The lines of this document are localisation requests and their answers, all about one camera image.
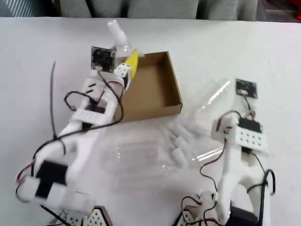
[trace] white table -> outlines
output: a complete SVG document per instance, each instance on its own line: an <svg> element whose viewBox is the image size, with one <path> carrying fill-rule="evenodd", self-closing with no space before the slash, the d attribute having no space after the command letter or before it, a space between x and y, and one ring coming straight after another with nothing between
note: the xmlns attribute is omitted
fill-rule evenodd
<svg viewBox="0 0 301 226"><path fill-rule="evenodd" d="M53 61L57 60L54 108L60 131L71 114L63 97L79 89L89 73L90 47L112 44L106 23L107 19L0 19L0 216L5 225L38 226L50 219L36 204L15 199L15 174L51 136L48 83ZM155 19L119 23L142 52L170 52L186 109L195 98L192 90L212 77L258 83L258 119L269 139L270 166L277 177L272 225L299 225L301 25ZM226 101L225 110L232 101ZM213 188L198 170L181 170L151 192L105 192L102 179L93 178L98 164L93 156L79 186L95 195L116 226L171 225L183 196ZM221 162L209 168L219 177Z"/></svg>

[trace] plastic bottle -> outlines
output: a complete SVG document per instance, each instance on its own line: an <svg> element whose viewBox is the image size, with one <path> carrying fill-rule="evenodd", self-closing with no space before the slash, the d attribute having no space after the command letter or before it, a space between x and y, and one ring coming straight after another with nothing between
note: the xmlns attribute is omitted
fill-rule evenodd
<svg viewBox="0 0 301 226"><path fill-rule="evenodd" d="M116 20L109 21L108 27L115 43L113 48L116 50L115 67L117 67L125 61L126 57L133 53L133 48Z"/></svg>

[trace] yellow object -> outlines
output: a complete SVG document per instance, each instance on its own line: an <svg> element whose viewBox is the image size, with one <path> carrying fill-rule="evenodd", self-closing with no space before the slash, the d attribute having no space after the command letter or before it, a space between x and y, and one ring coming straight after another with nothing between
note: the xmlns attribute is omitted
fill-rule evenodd
<svg viewBox="0 0 301 226"><path fill-rule="evenodd" d="M135 49L132 55L130 55L128 59L125 61L125 63L131 66L130 78L133 79L138 66L138 50Z"/></svg>

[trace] robotic arm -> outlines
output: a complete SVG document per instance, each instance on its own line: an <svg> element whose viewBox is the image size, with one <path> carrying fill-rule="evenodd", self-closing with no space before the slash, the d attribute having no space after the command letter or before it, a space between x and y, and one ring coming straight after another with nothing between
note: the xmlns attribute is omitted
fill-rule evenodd
<svg viewBox="0 0 301 226"><path fill-rule="evenodd" d="M236 94L238 109L246 109L237 100L245 99L248 112L245 117L242 117L238 111L228 111L213 122L212 139L224 143L223 151L216 159L224 156L222 178L218 183L216 193L210 191L201 193L198 216L194 222L191 220L188 222L190 225L200 222L200 225L206 226L216 224L220 226L270 226L270 194L266 178L269 173L272 174L274 193L275 175L272 170L264 168L269 156L267 141L261 124L254 119L255 111L251 109L247 100L247 98L257 99L256 84L237 80ZM253 205L253 212L237 208L232 204L231 196L238 184L246 188ZM184 212L185 210L182 211L182 222L178 221L176 225L187 223L184 216L191 217L187 211L185 214Z"/></svg>
<svg viewBox="0 0 301 226"><path fill-rule="evenodd" d="M117 124L112 122L113 116L120 97L135 75L137 62L138 52L135 50L113 73L103 71L101 67L91 70L82 91L66 95L65 101L71 93L84 97L77 110L67 104L75 112L58 138L46 142L36 153L32 175L17 179L17 195L21 200L37 202L54 210L73 210L83 215L91 213L94 199L76 190L75 183L95 141L104 135L105 127ZM75 152L76 158L67 165L61 158L70 152Z"/></svg>

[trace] cardboard box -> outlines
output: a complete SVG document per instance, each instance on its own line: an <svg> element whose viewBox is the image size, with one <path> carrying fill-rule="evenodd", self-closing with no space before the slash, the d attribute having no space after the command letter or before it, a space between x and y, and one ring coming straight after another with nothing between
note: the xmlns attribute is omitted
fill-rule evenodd
<svg viewBox="0 0 301 226"><path fill-rule="evenodd" d="M182 100L168 52L145 54L129 89L122 97L123 121L176 115ZM120 117L120 107L115 117Z"/></svg>

